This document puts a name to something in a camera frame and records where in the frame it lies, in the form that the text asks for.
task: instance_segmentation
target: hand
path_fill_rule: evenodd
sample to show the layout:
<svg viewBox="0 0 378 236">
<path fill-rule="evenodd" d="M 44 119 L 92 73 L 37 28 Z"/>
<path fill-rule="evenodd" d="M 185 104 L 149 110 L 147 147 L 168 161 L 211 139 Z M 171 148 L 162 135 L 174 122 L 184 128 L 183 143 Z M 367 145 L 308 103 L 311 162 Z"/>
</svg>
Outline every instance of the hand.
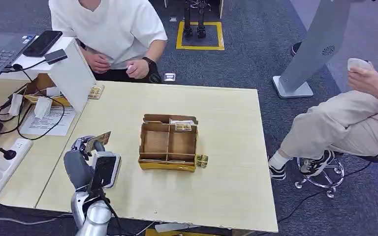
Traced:
<svg viewBox="0 0 378 236">
<path fill-rule="evenodd" d="M 145 60 L 131 60 L 126 62 L 126 73 L 130 78 L 143 79 L 149 74 L 149 63 Z"/>
<path fill-rule="evenodd" d="M 111 67 L 111 64 L 108 62 L 108 57 L 104 54 L 86 52 L 83 55 L 85 56 L 86 62 L 95 73 L 103 74 Z"/>
<path fill-rule="evenodd" d="M 378 96 L 378 72 L 362 68 L 351 68 L 348 73 L 348 85 L 354 90 Z"/>
</svg>

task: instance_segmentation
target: gray kiosk stand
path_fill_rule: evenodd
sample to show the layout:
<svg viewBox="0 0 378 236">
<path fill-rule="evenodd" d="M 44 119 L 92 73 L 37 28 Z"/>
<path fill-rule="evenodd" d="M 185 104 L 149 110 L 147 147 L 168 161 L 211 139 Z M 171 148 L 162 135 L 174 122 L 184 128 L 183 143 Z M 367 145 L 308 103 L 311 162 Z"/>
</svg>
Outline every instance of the gray kiosk stand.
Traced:
<svg viewBox="0 0 378 236">
<path fill-rule="evenodd" d="M 280 98 L 314 95 L 306 80 L 323 67 L 341 48 L 352 2 L 365 0 L 321 0 L 299 51 L 281 76 L 273 77 Z"/>
</svg>

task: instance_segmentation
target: cardboard box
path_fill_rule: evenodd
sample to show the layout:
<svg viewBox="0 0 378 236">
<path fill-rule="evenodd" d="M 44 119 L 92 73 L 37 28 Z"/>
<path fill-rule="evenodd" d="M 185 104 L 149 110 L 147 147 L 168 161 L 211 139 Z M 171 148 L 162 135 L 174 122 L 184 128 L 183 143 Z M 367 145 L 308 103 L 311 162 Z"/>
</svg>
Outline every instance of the cardboard box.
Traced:
<svg viewBox="0 0 378 236">
<path fill-rule="evenodd" d="M 37 93 L 37 88 L 39 90 L 42 90 L 41 92 L 46 94 L 46 88 L 51 88 L 56 86 L 53 81 L 50 79 L 50 77 L 47 74 L 39 74 L 35 80 L 33 80 L 31 83 L 27 85 L 27 89 L 25 90 L 24 97 L 28 99 L 31 103 L 35 104 L 38 101 L 39 97 L 42 97 L 43 95 Z M 62 103 L 65 107 L 71 107 L 71 104 L 64 96 L 55 97 L 54 100 Z M 61 106 L 60 103 L 53 101 L 51 104 L 52 106 Z"/>
<path fill-rule="evenodd" d="M 172 120 L 193 121 L 193 124 Z M 175 115 L 144 115 L 138 163 L 145 169 L 196 169 L 198 121 L 195 117 Z"/>
</svg>

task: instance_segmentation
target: knee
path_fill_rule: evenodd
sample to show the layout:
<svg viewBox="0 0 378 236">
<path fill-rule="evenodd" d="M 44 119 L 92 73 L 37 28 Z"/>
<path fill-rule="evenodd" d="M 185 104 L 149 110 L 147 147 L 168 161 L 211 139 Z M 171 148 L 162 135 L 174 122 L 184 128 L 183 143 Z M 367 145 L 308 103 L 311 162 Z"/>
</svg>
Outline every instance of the knee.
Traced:
<svg viewBox="0 0 378 236">
<path fill-rule="evenodd" d="M 323 106 L 311 107 L 308 109 L 308 112 L 296 116 L 293 123 L 301 122 L 312 125 L 314 123 L 325 122 L 331 119 L 332 113 L 333 111 Z"/>
</svg>

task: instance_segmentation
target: beige pants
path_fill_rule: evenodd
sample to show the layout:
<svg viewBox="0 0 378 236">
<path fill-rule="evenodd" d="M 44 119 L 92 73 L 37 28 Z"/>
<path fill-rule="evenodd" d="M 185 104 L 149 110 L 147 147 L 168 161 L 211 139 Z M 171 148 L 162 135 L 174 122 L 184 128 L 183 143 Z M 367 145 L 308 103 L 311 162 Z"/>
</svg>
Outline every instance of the beige pants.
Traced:
<svg viewBox="0 0 378 236">
<path fill-rule="evenodd" d="M 342 93 L 298 115 L 282 142 L 287 156 L 320 159 L 324 150 L 360 156 L 378 154 L 378 100 Z"/>
</svg>

